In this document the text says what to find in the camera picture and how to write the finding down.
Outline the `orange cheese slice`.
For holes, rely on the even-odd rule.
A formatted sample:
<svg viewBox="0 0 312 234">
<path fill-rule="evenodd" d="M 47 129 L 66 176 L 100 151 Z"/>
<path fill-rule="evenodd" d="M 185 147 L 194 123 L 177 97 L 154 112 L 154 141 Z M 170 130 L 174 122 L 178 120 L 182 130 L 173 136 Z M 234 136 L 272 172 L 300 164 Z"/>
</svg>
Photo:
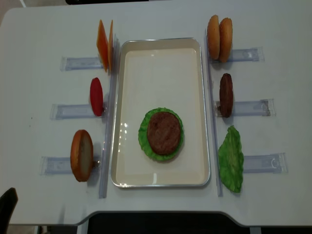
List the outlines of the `orange cheese slice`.
<svg viewBox="0 0 312 234">
<path fill-rule="evenodd" d="M 97 31 L 97 49 L 98 54 L 103 65 L 104 71 L 107 72 L 108 63 L 108 40 L 106 37 L 105 29 L 102 20 L 99 21 Z"/>
<path fill-rule="evenodd" d="M 113 67 L 113 20 L 111 20 L 110 25 L 110 34 L 108 40 L 108 63 L 109 63 L 109 70 L 112 72 Z"/>
</svg>

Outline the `green lettuce leaf on tray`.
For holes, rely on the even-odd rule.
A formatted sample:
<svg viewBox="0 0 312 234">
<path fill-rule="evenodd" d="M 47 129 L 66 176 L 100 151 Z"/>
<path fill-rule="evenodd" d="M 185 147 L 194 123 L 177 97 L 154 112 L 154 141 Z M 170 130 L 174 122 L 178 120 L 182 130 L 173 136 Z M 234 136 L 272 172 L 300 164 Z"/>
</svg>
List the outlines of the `green lettuce leaf on tray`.
<svg viewBox="0 0 312 234">
<path fill-rule="evenodd" d="M 153 150 L 152 150 L 152 148 L 148 142 L 148 139 L 147 139 L 147 128 L 148 128 L 149 121 L 150 121 L 152 115 L 157 113 L 157 112 L 172 113 L 178 118 L 179 123 L 180 123 L 180 127 L 181 127 L 180 143 L 179 143 L 177 149 L 172 154 L 169 154 L 169 155 L 158 155 L 155 152 L 153 152 Z M 145 155 L 147 157 L 149 157 L 150 159 L 152 159 L 154 161 L 158 161 L 158 162 L 165 162 L 165 161 L 172 160 L 178 154 L 178 152 L 179 152 L 179 150 L 183 144 L 183 140 L 184 140 L 184 130 L 183 130 L 183 123 L 182 123 L 181 118 L 174 111 L 172 111 L 168 108 L 165 108 L 165 107 L 163 107 L 163 108 L 158 107 L 158 108 L 155 108 L 155 109 L 148 111 L 145 114 L 145 117 L 144 117 L 144 119 L 143 119 L 143 121 L 139 127 L 139 130 L 138 130 L 138 141 L 139 141 L 139 144 L 140 144 L 142 151 L 145 153 Z"/>
</svg>

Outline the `red tomato slice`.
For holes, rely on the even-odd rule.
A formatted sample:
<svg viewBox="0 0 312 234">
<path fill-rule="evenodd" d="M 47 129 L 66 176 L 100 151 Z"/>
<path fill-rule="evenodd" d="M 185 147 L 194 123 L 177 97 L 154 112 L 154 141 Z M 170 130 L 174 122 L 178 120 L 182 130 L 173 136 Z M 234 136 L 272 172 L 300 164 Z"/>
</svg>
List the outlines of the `red tomato slice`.
<svg viewBox="0 0 312 234">
<path fill-rule="evenodd" d="M 100 80 L 94 78 L 90 85 L 90 103 L 95 116 L 101 116 L 103 107 L 103 91 Z"/>
</svg>

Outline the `brown meat patty standing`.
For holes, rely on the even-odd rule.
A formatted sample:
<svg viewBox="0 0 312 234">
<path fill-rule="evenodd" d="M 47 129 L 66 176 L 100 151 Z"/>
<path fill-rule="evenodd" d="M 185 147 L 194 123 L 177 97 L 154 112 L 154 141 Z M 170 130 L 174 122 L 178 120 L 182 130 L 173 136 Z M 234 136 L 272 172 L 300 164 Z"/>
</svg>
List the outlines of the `brown meat patty standing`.
<svg viewBox="0 0 312 234">
<path fill-rule="evenodd" d="M 232 77 L 228 73 L 224 73 L 220 80 L 219 98 L 220 98 L 219 109 L 221 115 L 225 118 L 230 117 L 233 109 L 234 94 L 233 94 Z"/>
</svg>

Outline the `green lettuce leaf standing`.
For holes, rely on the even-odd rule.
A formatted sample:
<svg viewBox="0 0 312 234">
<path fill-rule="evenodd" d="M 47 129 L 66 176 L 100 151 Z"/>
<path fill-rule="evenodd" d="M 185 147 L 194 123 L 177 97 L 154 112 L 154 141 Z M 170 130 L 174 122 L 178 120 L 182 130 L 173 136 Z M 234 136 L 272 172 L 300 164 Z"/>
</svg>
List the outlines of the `green lettuce leaf standing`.
<svg viewBox="0 0 312 234">
<path fill-rule="evenodd" d="M 242 144 L 239 131 L 232 125 L 218 149 L 219 175 L 222 183 L 233 193 L 240 193 L 243 183 Z"/>
</svg>

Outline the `white metal tray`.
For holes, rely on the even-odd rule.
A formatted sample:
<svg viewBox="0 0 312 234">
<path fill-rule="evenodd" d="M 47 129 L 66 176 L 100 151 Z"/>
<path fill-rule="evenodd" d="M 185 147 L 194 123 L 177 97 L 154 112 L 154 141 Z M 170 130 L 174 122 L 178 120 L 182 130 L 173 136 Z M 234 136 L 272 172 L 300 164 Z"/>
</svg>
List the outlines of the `white metal tray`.
<svg viewBox="0 0 312 234">
<path fill-rule="evenodd" d="M 133 40 L 120 49 L 110 174 L 120 188 L 199 187 L 210 179 L 201 47 L 194 38 Z M 145 114 L 165 107 L 181 118 L 183 144 L 170 161 L 142 151 Z"/>
</svg>

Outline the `bun half lower left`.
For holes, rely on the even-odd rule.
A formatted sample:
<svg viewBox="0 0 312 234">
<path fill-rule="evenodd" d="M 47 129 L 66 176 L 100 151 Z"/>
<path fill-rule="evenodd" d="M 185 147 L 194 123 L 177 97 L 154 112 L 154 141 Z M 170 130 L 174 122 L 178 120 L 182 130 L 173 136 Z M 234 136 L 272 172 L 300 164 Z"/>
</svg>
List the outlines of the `bun half lower left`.
<svg viewBox="0 0 312 234">
<path fill-rule="evenodd" d="M 86 182 L 89 179 L 93 167 L 93 143 L 86 130 L 78 130 L 74 134 L 70 164 L 78 182 Z"/>
</svg>

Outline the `clear holder middle left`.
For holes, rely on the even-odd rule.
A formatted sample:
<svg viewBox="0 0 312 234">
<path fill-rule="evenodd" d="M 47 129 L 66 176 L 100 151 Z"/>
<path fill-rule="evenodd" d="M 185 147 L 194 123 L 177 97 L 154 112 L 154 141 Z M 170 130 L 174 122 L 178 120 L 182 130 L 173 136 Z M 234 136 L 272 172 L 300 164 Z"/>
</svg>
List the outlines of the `clear holder middle left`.
<svg viewBox="0 0 312 234">
<path fill-rule="evenodd" d="M 65 105 L 65 104 L 53 104 L 50 119 L 79 119 L 79 118 L 100 118 L 104 117 L 107 112 L 107 106 L 103 105 L 103 112 L 100 116 L 96 116 L 89 104 L 79 105 Z"/>
</svg>

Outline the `bun half top left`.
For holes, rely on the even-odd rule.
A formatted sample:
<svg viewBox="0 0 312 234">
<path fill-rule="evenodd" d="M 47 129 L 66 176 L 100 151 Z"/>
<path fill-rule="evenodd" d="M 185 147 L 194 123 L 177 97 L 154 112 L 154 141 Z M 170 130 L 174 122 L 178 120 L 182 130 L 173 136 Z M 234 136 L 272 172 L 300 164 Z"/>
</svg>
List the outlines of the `bun half top left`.
<svg viewBox="0 0 312 234">
<path fill-rule="evenodd" d="M 220 52 L 220 33 L 218 15 L 213 15 L 207 27 L 208 50 L 212 59 L 216 60 Z"/>
</svg>

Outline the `clear holder middle right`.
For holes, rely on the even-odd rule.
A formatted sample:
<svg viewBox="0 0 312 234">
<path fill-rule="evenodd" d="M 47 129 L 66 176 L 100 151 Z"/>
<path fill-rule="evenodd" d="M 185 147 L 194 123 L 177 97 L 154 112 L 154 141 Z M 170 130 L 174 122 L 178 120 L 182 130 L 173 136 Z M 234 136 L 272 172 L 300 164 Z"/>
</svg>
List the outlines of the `clear holder middle right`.
<svg viewBox="0 0 312 234">
<path fill-rule="evenodd" d="M 230 116 L 276 116 L 274 99 L 262 99 L 258 101 L 235 101 Z"/>
</svg>

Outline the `sesame bun half top right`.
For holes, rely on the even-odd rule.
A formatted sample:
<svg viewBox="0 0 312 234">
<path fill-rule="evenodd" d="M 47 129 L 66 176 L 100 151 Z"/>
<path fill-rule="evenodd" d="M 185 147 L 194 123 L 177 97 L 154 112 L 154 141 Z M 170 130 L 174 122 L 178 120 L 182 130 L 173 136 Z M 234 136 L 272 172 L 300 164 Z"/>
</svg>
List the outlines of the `sesame bun half top right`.
<svg viewBox="0 0 312 234">
<path fill-rule="evenodd" d="M 219 24 L 220 52 L 219 60 L 226 62 L 230 56 L 233 39 L 233 25 L 230 18 L 224 18 Z"/>
</svg>

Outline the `clear holder top right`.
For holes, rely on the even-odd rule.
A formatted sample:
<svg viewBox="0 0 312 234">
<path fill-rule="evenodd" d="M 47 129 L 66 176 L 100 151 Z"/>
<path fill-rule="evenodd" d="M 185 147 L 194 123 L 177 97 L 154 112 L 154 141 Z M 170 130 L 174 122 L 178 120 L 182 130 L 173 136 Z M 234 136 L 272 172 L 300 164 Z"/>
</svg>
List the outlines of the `clear holder top right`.
<svg viewBox="0 0 312 234">
<path fill-rule="evenodd" d="M 226 62 L 265 61 L 263 47 L 232 49 Z"/>
</svg>

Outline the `black chair back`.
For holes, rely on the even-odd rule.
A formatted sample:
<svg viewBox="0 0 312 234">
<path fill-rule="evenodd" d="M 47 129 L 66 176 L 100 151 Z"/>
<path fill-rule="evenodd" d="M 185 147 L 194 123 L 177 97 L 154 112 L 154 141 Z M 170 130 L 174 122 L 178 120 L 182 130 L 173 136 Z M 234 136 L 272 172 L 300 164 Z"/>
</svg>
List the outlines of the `black chair back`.
<svg viewBox="0 0 312 234">
<path fill-rule="evenodd" d="M 18 202 L 18 195 L 15 188 L 8 189 L 0 197 L 0 233 L 5 234 L 8 225 Z"/>
</svg>

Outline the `clear long rail left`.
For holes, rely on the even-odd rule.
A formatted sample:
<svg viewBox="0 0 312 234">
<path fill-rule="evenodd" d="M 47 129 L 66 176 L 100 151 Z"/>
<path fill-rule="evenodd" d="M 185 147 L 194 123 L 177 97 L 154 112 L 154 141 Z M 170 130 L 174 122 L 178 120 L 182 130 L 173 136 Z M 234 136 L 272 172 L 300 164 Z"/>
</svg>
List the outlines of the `clear long rail left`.
<svg viewBox="0 0 312 234">
<path fill-rule="evenodd" d="M 108 96 L 108 106 L 106 114 L 106 129 L 104 138 L 104 147 L 102 150 L 102 161 L 100 170 L 99 199 L 107 197 L 107 186 L 109 177 L 110 156 L 114 140 L 114 131 L 116 123 L 116 98 L 118 94 L 119 83 L 119 62 L 120 62 L 120 42 L 118 37 L 114 36 L 113 52 L 113 70 L 110 78 L 110 90 Z"/>
</svg>

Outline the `clear long rail right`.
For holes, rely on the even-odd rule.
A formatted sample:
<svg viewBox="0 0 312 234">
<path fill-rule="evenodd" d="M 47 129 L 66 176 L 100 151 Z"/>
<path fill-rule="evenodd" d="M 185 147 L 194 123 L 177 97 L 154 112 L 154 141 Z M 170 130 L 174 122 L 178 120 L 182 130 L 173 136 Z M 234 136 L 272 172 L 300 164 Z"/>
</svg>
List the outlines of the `clear long rail right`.
<svg viewBox="0 0 312 234">
<path fill-rule="evenodd" d="M 209 94 L 209 105 L 211 113 L 211 129 L 212 129 L 212 142 L 213 142 L 213 155 L 214 155 L 214 168 L 215 168 L 215 180 L 217 188 L 217 196 L 222 197 L 222 182 L 219 175 L 219 162 L 218 162 L 218 137 L 217 137 L 217 128 L 215 121 L 215 108 L 214 108 L 214 96 L 213 96 L 213 83 L 211 79 L 211 63 L 210 63 L 210 54 L 208 49 L 208 36 L 207 28 L 205 29 L 205 57 L 206 57 L 206 70 L 207 70 L 207 84 L 208 84 L 208 94 Z"/>
</svg>

